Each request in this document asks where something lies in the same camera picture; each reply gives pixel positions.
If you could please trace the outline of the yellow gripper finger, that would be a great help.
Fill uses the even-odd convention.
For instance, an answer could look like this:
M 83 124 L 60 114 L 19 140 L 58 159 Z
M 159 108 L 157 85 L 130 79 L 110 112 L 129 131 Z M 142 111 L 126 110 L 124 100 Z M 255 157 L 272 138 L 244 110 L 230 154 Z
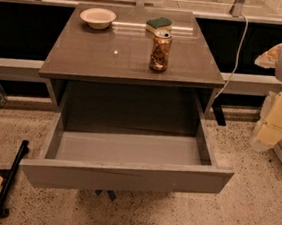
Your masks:
M 259 55 L 254 63 L 261 68 L 275 68 L 276 59 L 278 58 L 279 50 L 282 47 L 281 44 L 277 44 L 274 47 L 271 47 L 269 50 L 266 50 L 262 55 Z

